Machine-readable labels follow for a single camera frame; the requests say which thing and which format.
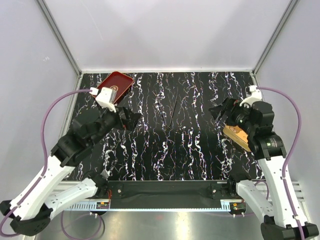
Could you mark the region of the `silver square tin lid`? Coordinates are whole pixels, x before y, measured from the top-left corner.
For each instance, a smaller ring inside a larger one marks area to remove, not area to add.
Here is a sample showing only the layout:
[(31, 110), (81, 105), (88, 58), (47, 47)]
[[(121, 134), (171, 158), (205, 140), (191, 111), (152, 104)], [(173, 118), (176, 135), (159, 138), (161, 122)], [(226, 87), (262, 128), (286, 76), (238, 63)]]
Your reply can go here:
[(248, 144), (248, 135), (240, 127), (225, 125), (223, 134), (236, 144), (237, 147), (251, 152)]

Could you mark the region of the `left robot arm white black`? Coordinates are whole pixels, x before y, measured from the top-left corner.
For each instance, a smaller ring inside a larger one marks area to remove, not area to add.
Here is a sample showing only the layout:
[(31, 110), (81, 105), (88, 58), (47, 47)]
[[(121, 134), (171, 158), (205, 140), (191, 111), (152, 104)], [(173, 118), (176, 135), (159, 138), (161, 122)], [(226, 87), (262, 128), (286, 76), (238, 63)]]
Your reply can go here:
[(108, 181), (91, 172), (68, 190), (51, 195), (56, 186), (82, 161), (113, 129), (133, 131), (141, 118), (126, 107), (91, 108), (75, 117), (67, 133), (52, 148), (42, 170), (15, 199), (4, 200), (0, 211), (11, 218), (14, 235), (35, 236), (66, 208), (86, 198), (103, 198), (108, 193)]

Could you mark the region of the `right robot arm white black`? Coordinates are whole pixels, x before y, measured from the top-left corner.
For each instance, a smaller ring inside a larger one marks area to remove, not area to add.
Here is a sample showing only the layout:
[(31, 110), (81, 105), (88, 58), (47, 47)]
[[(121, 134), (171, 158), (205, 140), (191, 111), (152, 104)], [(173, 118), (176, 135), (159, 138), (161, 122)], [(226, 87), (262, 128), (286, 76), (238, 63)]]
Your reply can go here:
[(288, 168), (285, 145), (274, 131), (272, 105), (264, 101), (252, 104), (226, 98), (209, 109), (215, 120), (226, 116), (225, 123), (247, 134), (248, 147), (260, 166), (271, 195), (268, 201), (245, 174), (230, 177), (228, 195), (241, 197), (260, 221), (265, 240), (310, 240), (319, 235), (318, 226), (310, 223), (300, 208)]

